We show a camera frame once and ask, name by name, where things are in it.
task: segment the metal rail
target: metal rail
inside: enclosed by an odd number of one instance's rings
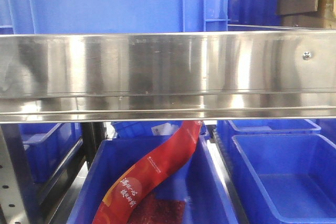
[[[0,36],[0,122],[336,116],[336,31]]]

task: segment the white label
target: white label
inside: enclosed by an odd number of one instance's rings
[[[177,125],[164,123],[152,127],[152,132],[154,136],[166,136],[174,134],[178,129],[179,127]]]

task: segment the red food item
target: red food item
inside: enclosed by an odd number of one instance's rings
[[[108,190],[93,224],[126,224],[157,185],[179,170],[196,149],[202,121],[184,121],[178,131],[129,168]]]
[[[127,224],[181,224],[185,202],[156,199],[151,193],[134,209]]]

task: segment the screw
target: screw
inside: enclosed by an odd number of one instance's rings
[[[310,60],[312,58],[312,55],[310,52],[304,52],[303,55],[302,55],[302,58],[304,60]]]

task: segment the metal shelf rack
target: metal shelf rack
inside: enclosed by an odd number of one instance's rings
[[[47,219],[15,123],[333,117],[335,41],[332,30],[0,36],[7,222]],[[103,138],[101,124],[83,125],[72,174]]]

